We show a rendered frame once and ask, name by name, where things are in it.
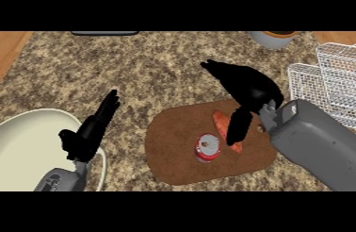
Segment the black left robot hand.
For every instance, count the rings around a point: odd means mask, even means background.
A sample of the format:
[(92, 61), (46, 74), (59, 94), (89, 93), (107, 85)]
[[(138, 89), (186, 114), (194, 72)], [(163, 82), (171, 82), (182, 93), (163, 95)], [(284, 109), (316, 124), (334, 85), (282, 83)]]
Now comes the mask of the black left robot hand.
[(86, 118), (78, 131), (62, 129), (59, 132), (61, 147), (70, 160), (87, 163), (93, 159), (118, 108), (120, 97), (117, 90), (112, 90), (96, 112)]

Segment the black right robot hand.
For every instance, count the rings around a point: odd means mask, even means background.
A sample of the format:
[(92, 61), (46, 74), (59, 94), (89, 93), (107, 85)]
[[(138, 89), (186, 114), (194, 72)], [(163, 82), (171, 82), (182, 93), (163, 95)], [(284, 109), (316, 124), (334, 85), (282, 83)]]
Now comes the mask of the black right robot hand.
[(245, 139), (253, 113), (270, 102), (279, 108), (284, 94), (273, 80), (250, 66), (234, 65), (210, 59), (201, 63), (203, 68), (220, 81), (223, 88), (239, 104), (235, 109), (226, 131), (226, 145), (232, 146)]

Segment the brown wooden cutting board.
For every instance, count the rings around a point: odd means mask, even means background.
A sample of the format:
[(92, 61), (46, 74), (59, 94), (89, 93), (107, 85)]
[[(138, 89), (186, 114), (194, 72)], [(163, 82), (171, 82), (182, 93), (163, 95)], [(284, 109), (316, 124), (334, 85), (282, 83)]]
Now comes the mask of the brown wooden cutting board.
[(276, 150), (269, 134), (259, 131), (257, 115), (253, 115), (242, 152), (236, 153), (222, 141), (217, 158), (210, 162), (201, 162), (197, 158), (200, 136), (208, 133), (222, 137), (213, 122), (213, 112), (219, 110), (231, 116), (238, 107), (234, 100), (223, 100), (169, 108), (155, 115), (146, 133), (145, 152), (151, 171), (167, 184), (192, 184), (253, 173), (272, 165)]

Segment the cream round pan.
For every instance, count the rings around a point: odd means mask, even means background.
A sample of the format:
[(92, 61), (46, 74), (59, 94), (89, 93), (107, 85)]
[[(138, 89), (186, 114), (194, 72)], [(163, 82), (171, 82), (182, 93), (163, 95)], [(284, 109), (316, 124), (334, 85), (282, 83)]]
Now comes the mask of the cream round pan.
[[(42, 108), (0, 123), (0, 191), (36, 191), (55, 168), (75, 171), (78, 161), (67, 158), (59, 132), (77, 132), (83, 122), (64, 110)], [(99, 147), (95, 156), (105, 154)]]

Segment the grey pot with brown rim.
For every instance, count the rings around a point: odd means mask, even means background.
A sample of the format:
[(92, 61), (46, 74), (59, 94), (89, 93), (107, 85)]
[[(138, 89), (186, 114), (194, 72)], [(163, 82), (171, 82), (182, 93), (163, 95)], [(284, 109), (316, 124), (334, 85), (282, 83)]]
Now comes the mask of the grey pot with brown rim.
[(284, 48), (297, 36), (296, 31), (250, 31), (248, 34), (253, 40), (269, 49)]

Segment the red can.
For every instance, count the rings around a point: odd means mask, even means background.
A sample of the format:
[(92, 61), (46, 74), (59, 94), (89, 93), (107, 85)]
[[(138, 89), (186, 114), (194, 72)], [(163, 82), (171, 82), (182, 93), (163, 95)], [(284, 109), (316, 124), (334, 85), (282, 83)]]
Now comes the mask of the red can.
[(208, 163), (220, 154), (220, 139), (210, 133), (204, 133), (197, 138), (195, 156), (197, 159)]

